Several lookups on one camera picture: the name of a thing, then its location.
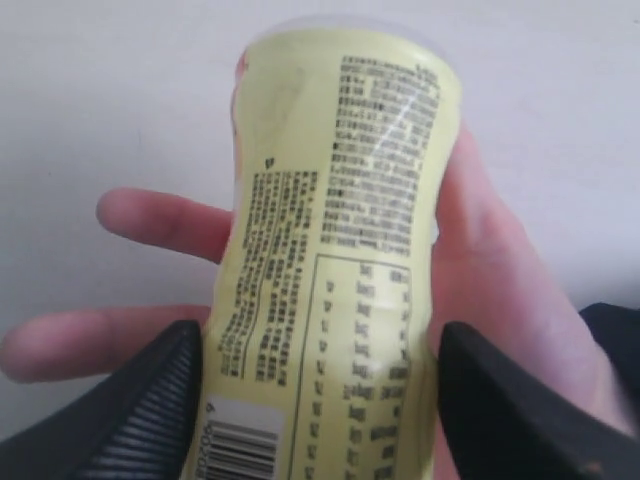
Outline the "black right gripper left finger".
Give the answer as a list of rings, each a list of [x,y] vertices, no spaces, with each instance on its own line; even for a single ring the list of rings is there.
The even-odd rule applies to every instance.
[[[65,408],[2,441],[4,479],[177,479],[202,378],[198,322],[172,323]]]

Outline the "black-sleeved forearm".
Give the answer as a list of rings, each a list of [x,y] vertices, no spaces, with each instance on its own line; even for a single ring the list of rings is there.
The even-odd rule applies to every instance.
[[[580,316],[639,408],[639,310],[600,302],[582,309]]]

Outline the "open bare hand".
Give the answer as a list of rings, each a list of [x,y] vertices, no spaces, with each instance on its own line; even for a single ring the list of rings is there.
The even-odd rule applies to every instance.
[[[106,192],[96,216],[115,235],[212,262],[221,260],[232,225],[228,210],[138,188]],[[576,406],[637,436],[630,392],[493,187],[467,128],[448,162],[436,220],[430,346],[438,347],[447,322],[472,324]],[[108,373],[170,322],[204,321],[209,313],[206,306],[176,304],[42,315],[4,336],[1,369],[19,383]]]

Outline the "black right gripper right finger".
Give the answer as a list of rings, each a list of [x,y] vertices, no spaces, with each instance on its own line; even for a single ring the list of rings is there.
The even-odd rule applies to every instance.
[[[639,476],[638,441],[547,388],[466,323],[442,331],[438,410],[462,479]]]

